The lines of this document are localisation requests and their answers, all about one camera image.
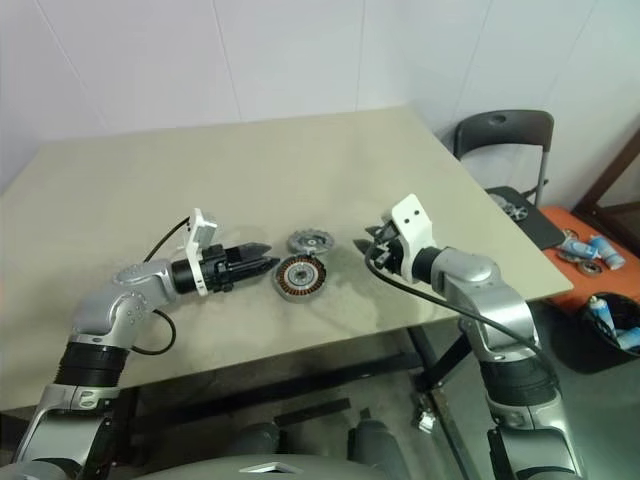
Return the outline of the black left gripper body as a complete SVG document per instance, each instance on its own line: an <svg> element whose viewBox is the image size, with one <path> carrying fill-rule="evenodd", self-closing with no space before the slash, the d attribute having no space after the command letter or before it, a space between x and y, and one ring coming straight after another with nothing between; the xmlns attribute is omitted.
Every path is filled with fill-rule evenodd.
<svg viewBox="0 0 640 480"><path fill-rule="evenodd" d="M201 273L209 293L230 292L234 288L233 269L240 263L238 247L212 245L202 251Z"/></svg>

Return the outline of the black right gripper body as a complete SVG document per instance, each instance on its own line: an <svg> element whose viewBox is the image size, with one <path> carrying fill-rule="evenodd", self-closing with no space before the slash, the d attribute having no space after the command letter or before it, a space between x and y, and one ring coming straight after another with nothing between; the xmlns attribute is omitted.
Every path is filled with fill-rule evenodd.
<svg viewBox="0 0 640 480"><path fill-rule="evenodd" d="M409 264L405 258L405 248L402 244L404 237L400 228L393 220L384 220L381 225L387 226L387 236L385 238L373 238L371 241L381 249L379 256L367 254L367 267L371 272L377 274L381 270L398 275L409 275Z"/></svg>

